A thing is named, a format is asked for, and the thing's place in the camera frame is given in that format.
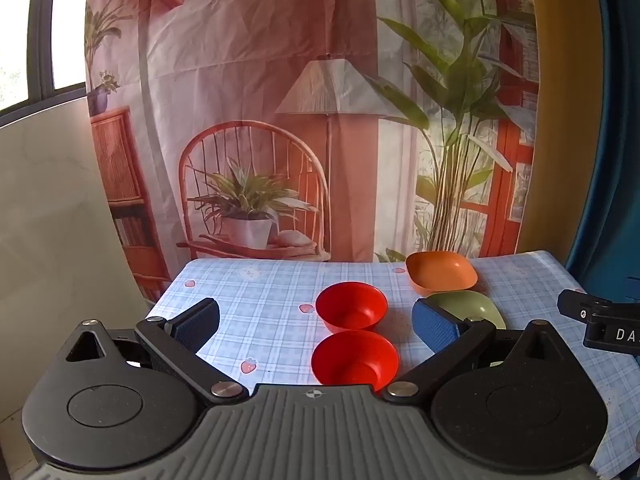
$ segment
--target tile floor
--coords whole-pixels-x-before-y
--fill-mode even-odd
[[[38,465],[22,433],[20,410],[0,422],[0,447],[11,480],[23,480]]]

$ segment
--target ribbed gray surface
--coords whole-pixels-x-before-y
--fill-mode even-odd
[[[311,398],[317,390],[322,395]],[[88,475],[50,465],[30,480]],[[207,412],[169,456],[99,480],[595,480],[588,468],[538,477],[467,463],[437,440],[415,408],[391,406],[366,386],[263,385],[247,402]]]

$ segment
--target printed backdrop curtain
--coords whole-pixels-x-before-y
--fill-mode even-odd
[[[533,0],[87,0],[87,89],[143,294],[193,258],[513,253]]]

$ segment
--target window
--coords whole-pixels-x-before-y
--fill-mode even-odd
[[[85,0],[0,0],[0,126],[84,90]]]

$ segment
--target bowl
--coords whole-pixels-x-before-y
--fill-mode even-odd
[[[467,317],[483,317],[491,321],[496,328],[506,329],[504,319],[494,302],[488,297],[473,290],[456,290],[439,292],[429,297],[430,303],[436,304],[458,319]]]
[[[386,297],[368,283],[335,283],[318,295],[316,312],[332,333],[370,330],[386,314]]]
[[[398,373],[394,346],[375,332],[349,330],[322,340],[311,355],[311,371],[325,386],[371,384],[378,392]]]
[[[478,274],[469,260],[451,251],[412,253],[404,264],[412,287],[425,297],[435,292],[463,290],[478,282]]]

